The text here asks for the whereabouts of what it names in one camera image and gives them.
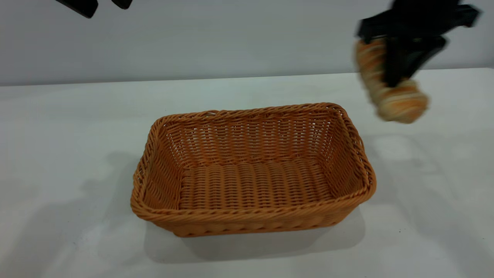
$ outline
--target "wicker basket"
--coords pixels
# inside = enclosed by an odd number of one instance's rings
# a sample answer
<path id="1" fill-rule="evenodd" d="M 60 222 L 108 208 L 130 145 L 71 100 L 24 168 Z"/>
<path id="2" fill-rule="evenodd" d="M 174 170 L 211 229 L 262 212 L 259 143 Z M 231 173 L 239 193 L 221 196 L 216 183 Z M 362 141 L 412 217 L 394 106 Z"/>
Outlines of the wicker basket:
<path id="1" fill-rule="evenodd" d="M 134 174 L 134 213 L 177 236 L 334 225 L 375 192 L 345 110 L 332 103 L 158 119 Z"/>

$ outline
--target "white table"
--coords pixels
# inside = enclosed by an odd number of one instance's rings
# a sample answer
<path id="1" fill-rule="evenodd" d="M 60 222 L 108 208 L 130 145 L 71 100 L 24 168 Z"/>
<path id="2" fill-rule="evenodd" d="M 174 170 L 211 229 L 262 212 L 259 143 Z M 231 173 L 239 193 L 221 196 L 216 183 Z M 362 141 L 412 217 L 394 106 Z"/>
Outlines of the white table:
<path id="1" fill-rule="evenodd" d="M 494 277 L 494 70 L 421 71 L 430 110 L 380 121 L 356 74 L 0 88 L 0 277 Z M 343 106 L 374 197 L 332 228 L 181 239 L 133 215 L 150 126 L 174 113 Z"/>

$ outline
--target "rectangular wicker basket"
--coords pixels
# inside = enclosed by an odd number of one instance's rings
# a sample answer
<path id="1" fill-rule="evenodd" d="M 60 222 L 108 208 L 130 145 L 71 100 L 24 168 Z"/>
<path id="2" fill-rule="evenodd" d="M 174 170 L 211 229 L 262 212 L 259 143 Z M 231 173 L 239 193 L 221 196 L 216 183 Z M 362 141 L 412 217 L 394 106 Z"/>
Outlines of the rectangular wicker basket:
<path id="1" fill-rule="evenodd" d="M 160 118 L 133 178 L 134 213 L 181 237 L 331 226 L 376 188 L 332 103 Z"/>

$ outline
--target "basket rim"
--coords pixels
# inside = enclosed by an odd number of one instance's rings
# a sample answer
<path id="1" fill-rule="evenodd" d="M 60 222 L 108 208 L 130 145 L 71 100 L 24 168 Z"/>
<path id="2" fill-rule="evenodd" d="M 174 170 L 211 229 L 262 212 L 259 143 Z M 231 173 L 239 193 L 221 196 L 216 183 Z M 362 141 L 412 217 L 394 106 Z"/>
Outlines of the basket rim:
<path id="1" fill-rule="evenodd" d="M 320 201 L 312 202 L 297 206 L 286 206 L 276 208 L 249 208 L 249 209 L 154 209 L 146 205 L 143 201 L 144 192 L 146 190 L 145 182 L 141 184 L 139 180 L 145 181 L 148 176 L 148 171 L 140 173 L 139 169 L 145 169 L 147 157 L 151 156 L 152 142 L 151 135 L 148 135 L 148 141 L 144 150 L 144 154 L 137 165 L 137 169 L 133 175 L 133 185 L 131 197 L 131 207 L 134 213 L 148 221 L 152 222 L 168 222 L 168 223 L 183 223 L 184 221 L 190 222 L 219 222 L 228 220 L 229 222 L 241 222 L 241 221 L 264 221 L 276 219 L 282 221 L 283 219 L 293 219 L 294 216 L 304 217 L 314 214 L 326 214 L 335 209 L 345 209 L 350 207 L 356 207 L 357 205 L 368 200 L 376 190 L 375 174 L 369 163 L 367 156 L 364 152 L 364 144 L 353 126 L 352 121 L 348 117 L 345 109 L 341 106 L 322 102 L 314 104 L 301 104 L 301 105 L 284 105 L 273 106 L 266 108 L 256 108 L 248 110 L 208 110 L 198 113 L 187 114 L 174 114 L 164 116 L 154 122 L 151 129 L 161 128 L 166 123 L 171 122 L 190 122 L 195 120 L 203 120 L 204 117 L 208 117 L 208 120 L 216 119 L 228 119 L 232 117 L 241 117 L 243 114 L 255 116 L 260 114 L 277 114 L 284 112 L 293 113 L 307 113 L 315 111 L 329 111 L 337 110 L 339 112 L 340 123 L 344 127 L 345 139 L 350 146 L 352 146 L 352 156 L 357 162 L 357 167 L 362 175 L 363 188 L 345 196 Z M 232 215 L 235 215 L 235 221 L 231 221 Z"/>

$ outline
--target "basket bottom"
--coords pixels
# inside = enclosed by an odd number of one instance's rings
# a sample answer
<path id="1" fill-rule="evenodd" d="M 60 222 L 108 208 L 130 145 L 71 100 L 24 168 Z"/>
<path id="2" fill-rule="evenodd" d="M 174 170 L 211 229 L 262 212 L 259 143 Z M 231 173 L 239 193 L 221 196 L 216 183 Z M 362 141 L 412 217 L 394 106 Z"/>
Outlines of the basket bottom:
<path id="1" fill-rule="evenodd" d="M 276 208 L 334 198 L 312 159 L 212 164 L 185 171 L 179 209 Z"/>

